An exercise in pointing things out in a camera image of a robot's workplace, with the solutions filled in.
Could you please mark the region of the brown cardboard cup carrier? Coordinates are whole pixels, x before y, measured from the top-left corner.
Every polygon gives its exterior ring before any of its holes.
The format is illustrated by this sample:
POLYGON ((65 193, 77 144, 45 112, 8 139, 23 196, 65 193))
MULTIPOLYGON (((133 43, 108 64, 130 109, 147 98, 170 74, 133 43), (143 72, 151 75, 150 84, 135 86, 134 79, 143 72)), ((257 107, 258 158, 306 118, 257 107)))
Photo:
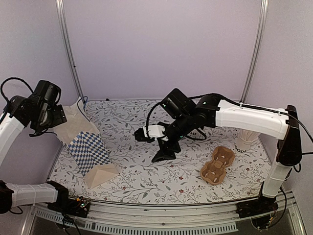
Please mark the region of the brown cardboard cup carrier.
POLYGON ((212 160, 206 162, 200 170, 201 178, 211 185, 221 184, 226 176, 226 168, 235 159, 234 152, 224 146, 218 146, 212 153, 212 160))

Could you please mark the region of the blue checkered paper bag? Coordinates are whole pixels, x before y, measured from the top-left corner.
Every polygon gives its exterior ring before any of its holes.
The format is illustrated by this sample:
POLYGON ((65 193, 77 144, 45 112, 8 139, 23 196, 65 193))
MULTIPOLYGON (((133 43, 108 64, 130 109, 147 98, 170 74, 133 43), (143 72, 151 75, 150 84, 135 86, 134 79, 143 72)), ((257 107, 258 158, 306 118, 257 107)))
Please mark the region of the blue checkered paper bag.
POLYGON ((83 180, 93 189, 119 175, 105 148, 100 131, 87 117, 87 97, 64 106, 67 121, 52 128, 57 138, 74 158, 83 180))

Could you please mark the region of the white paper cup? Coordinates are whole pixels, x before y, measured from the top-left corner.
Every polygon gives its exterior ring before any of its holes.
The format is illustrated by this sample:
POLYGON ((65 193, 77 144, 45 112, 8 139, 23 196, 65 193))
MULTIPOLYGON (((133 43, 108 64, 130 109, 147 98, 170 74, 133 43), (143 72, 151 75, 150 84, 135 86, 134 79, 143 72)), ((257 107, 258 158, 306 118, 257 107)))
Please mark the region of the white paper cup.
POLYGON ((191 131, 188 136, 192 137, 192 138, 200 138, 201 134, 197 131, 197 129, 194 129, 193 131, 191 131))

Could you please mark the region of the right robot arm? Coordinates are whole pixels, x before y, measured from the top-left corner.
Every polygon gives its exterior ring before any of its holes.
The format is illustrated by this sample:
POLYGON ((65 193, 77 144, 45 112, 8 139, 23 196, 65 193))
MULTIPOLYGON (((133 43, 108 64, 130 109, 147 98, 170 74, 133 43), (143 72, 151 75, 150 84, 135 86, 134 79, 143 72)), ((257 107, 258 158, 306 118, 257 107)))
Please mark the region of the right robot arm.
POLYGON ((300 128, 304 124, 298 119, 297 110, 288 105, 285 109, 272 109, 238 103, 221 94, 199 95, 198 103, 187 97, 179 89, 173 89, 158 103, 174 122, 149 125, 143 128, 148 140, 157 139, 162 153, 154 161, 163 161, 174 157, 172 146, 191 131, 203 127, 231 127, 272 136, 278 140, 276 162, 263 183, 260 197, 253 202, 256 213, 264 213, 272 205, 287 175, 294 165, 302 160, 300 128))

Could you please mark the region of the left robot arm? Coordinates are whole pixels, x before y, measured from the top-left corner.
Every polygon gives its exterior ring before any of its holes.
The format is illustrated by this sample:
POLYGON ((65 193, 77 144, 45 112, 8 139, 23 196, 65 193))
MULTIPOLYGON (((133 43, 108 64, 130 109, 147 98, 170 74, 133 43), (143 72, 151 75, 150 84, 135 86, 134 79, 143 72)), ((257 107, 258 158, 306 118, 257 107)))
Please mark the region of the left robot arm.
MULTIPOLYGON (((29 136, 38 138, 48 133, 53 127, 67 121, 63 107, 59 104, 60 87, 49 81, 40 80, 34 89, 30 89, 28 97, 15 95, 8 98, 3 88, 7 82, 13 80, 20 81, 27 87, 30 86, 18 77, 7 78, 0 85, 0 94, 6 102, 0 116, 0 159, 2 161, 24 129, 30 128, 33 133, 29 136)), ((47 203, 57 211, 69 212, 73 203, 68 195, 68 189, 54 181, 34 185, 17 185, 1 181, 0 212, 5 214, 14 208, 19 209, 24 205, 38 203, 47 203)))

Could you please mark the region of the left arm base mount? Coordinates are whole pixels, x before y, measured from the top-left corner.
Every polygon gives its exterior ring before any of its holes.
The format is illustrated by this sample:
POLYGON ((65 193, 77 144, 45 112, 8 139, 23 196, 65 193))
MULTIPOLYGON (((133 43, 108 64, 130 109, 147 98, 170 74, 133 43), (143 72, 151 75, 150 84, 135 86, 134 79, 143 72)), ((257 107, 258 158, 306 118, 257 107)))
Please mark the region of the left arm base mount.
POLYGON ((90 201, 83 196, 75 199, 69 198, 69 192, 66 188, 58 189, 57 200, 54 203, 48 203, 47 208, 66 215, 87 218, 90 201))

